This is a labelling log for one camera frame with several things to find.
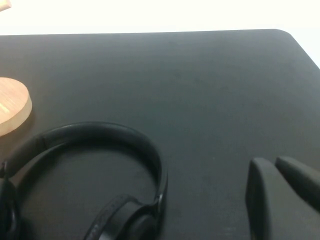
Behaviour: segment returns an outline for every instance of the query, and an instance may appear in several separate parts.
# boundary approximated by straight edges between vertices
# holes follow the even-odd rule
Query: wooden coaster
[[[0,12],[11,8],[10,0],[0,0]]]
[[[31,109],[27,87],[17,80],[0,77],[0,136],[23,124]]]

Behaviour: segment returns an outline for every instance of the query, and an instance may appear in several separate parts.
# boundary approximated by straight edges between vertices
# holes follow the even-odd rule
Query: ear cushion
[[[122,194],[111,200],[97,215],[88,232],[86,233],[84,240],[99,240],[102,234],[103,228],[107,224],[108,220],[127,202],[134,201],[135,198],[127,194]]]
[[[8,179],[2,179],[0,180],[0,239],[18,239],[20,222],[16,188]]]

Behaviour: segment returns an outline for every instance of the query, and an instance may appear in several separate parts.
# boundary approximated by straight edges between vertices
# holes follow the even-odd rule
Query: headphones
[[[62,144],[103,141],[132,148],[157,171],[157,191],[151,204],[130,195],[119,195],[97,215],[84,240],[152,240],[165,211],[168,170],[153,143],[142,133],[118,124],[82,122],[65,125],[29,139],[0,168],[0,239],[17,240],[21,213],[15,186],[9,178],[39,154]]]

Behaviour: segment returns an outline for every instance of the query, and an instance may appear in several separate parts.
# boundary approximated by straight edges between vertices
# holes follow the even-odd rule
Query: black desk
[[[158,145],[169,167],[161,240],[249,240],[253,156],[320,169],[320,71],[283,31],[1,36],[0,75],[23,82],[33,100],[28,121],[0,138],[4,154],[41,131],[92,120],[128,125]],[[40,163],[15,179],[25,235],[36,240],[82,239],[117,194],[154,194],[145,168],[116,150],[54,150]]]

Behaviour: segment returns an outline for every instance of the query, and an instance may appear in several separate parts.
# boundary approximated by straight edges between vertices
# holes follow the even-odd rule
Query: white wall
[[[276,28],[320,66],[318,0],[11,0],[0,35]]]

